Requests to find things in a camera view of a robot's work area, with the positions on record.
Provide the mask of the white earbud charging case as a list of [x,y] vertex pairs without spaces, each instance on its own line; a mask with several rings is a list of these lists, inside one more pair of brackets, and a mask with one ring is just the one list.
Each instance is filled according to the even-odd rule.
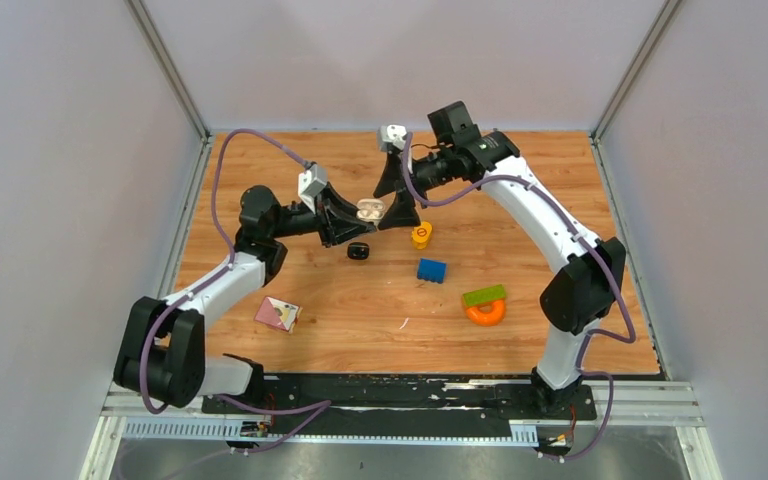
[[359,200],[356,203],[356,208],[356,217],[359,220],[375,224],[379,223],[386,213],[386,204],[382,200],[374,198]]

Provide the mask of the glossy black earbud charging case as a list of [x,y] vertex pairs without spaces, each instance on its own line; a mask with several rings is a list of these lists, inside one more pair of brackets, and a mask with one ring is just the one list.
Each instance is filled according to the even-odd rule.
[[346,255],[351,260],[363,261],[370,256],[371,247],[365,242],[351,242],[346,249]]

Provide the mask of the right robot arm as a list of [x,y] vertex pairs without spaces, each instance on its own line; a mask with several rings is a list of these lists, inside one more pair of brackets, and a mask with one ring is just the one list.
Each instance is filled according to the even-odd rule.
[[484,133],[466,105],[456,101],[428,116],[436,144],[415,160],[412,135],[401,125],[377,132],[387,160],[374,197],[389,194],[394,202],[380,229],[417,226],[419,207],[443,206],[427,193],[456,179],[468,187],[449,203],[479,190],[500,205],[524,230],[548,263],[553,277],[539,297],[550,323],[544,353],[534,369],[539,378],[531,403],[544,417],[556,417],[571,403],[569,387],[582,376],[581,363],[590,335],[621,295],[626,248],[616,237],[601,239],[561,205],[528,166],[505,133]]

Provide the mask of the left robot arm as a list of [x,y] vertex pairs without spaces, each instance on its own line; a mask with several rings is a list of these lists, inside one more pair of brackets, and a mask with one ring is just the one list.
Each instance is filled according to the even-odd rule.
[[232,354],[210,357],[206,333],[231,307],[269,284],[288,249],[281,238],[316,233],[326,247],[372,233],[384,207],[375,199],[352,205],[330,185],[288,205],[264,185],[241,197],[240,227],[229,255],[190,286],[162,299],[142,297],[131,307],[113,381],[142,395],[159,413],[198,396],[226,394],[243,413],[266,400],[263,368]]

